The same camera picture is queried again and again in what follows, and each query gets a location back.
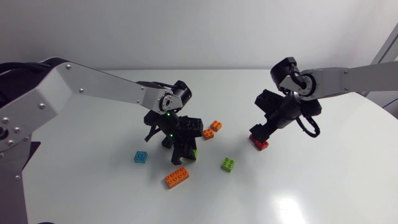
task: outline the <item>table surface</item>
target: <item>table surface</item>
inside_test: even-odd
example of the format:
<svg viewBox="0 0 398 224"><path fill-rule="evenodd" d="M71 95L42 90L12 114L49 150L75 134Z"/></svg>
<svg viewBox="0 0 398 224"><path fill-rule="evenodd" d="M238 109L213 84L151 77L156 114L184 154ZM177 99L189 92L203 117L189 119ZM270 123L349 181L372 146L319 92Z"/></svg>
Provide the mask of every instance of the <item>table surface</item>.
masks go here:
<svg viewBox="0 0 398 224"><path fill-rule="evenodd" d="M398 223L398 121L362 96L320 100L319 137L292 123L260 152L248 137L266 121L256 96L276 91L268 70L110 73L183 80L193 96L179 115L223 127L197 139L197 161L182 164L190 177L169 189L164 177L180 166L164 134L144 141L147 109L73 95L33 135L42 145L23 171L29 223ZM148 152L145 164L132 161L136 151Z"/></svg>

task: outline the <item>green lego brick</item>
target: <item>green lego brick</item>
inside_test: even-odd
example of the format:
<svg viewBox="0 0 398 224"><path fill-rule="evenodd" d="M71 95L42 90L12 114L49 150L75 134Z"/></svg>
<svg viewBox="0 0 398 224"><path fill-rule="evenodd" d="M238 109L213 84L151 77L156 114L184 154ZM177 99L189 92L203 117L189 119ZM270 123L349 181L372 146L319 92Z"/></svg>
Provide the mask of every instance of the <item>green lego brick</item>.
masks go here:
<svg viewBox="0 0 398 224"><path fill-rule="evenodd" d="M228 172L231 172L232 168L235 165L235 161L232 159L228 159L227 157L224 159L223 163L221 164L221 168L224 170L227 170Z"/></svg>
<svg viewBox="0 0 398 224"><path fill-rule="evenodd" d="M198 149L194 149L194 150L193 150L193 153L194 153L194 155L195 155L195 158L198 159Z"/></svg>

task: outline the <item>red lego brick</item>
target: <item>red lego brick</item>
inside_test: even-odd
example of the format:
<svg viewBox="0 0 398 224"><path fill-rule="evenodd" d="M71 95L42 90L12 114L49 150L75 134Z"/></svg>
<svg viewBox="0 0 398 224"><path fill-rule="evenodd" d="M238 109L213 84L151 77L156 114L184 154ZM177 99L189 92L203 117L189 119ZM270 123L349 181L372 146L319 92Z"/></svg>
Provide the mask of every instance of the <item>red lego brick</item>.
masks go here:
<svg viewBox="0 0 398 224"><path fill-rule="evenodd" d="M267 141L265 141L265 142L255 141L255 140L253 139L253 136L252 136L252 135L250 135L249 139L250 139L252 142L254 142L254 145L255 145L260 151L264 150L264 149L265 149L266 147L268 147L268 145L269 145Z"/></svg>

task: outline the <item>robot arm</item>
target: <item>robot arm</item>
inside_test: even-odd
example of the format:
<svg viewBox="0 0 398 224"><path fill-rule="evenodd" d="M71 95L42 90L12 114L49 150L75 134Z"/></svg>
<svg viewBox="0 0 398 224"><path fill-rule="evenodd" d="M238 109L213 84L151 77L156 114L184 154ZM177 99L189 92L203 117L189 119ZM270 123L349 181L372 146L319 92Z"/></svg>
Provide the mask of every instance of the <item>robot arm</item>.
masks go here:
<svg viewBox="0 0 398 224"><path fill-rule="evenodd" d="M196 159L193 148L203 124L177 116L192 96L184 82L132 82L61 58L0 64L0 223L27 223L22 170L40 145L31 142L32 132L58 115L72 93L150 109L146 141L163 131L163 145L174 146L174 164L181 157Z"/></svg>
<svg viewBox="0 0 398 224"><path fill-rule="evenodd" d="M352 91L397 90L398 62L356 68L319 68L304 70L296 76L306 88L296 84L292 75L280 83L281 88L297 92L305 101L326 98Z"/></svg>
<svg viewBox="0 0 398 224"><path fill-rule="evenodd" d="M320 128L312 116L321 113L319 98L338 96L352 91L398 90L398 62L388 62L357 68L320 68L300 72L293 57L283 59L271 69L271 76L280 96L264 90L255 104L265 113L267 123L257 124L250 129L252 138L265 142L277 129L284 128L292 121L309 136L315 138ZM300 116L313 126L309 131Z"/></svg>
<svg viewBox="0 0 398 224"><path fill-rule="evenodd" d="M60 58L51 58L41 64L39 71L16 69L1 76L3 135L0 152L18 144L58 115L72 93L135 103L157 114L180 110L192 95L186 86L171 86L174 93L166 88L170 85L136 83ZM32 84L19 88L16 85L21 81Z"/></svg>

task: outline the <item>orange lego brick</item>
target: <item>orange lego brick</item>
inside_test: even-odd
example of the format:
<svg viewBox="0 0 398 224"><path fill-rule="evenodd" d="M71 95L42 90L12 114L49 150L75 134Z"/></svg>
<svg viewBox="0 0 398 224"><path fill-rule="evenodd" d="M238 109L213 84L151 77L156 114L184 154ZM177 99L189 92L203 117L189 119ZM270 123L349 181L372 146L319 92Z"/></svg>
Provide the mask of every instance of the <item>orange lego brick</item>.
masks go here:
<svg viewBox="0 0 398 224"><path fill-rule="evenodd" d="M211 131L211 129L206 129L203 131L203 137L208 140L214 137L214 133Z"/></svg>
<svg viewBox="0 0 398 224"><path fill-rule="evenodd" d="M184 167L181 167L178 170L172 172L170 175L168 175L165 178L165 180L166 183L169 185L170 189L172 189L173 187L183 182L188 177L189 177L188 171Z"/></svg>
<svg viewBox="0 0 398 224"><path fill-rule="evenodd" d="M215 130L215 131L218 131L218 130L221 129L222 126L223 126L223 124L222 124L221 122L219 122L219 121L214 121L214 122L211 124L210 128L213 129L213 130Z"/></svg>

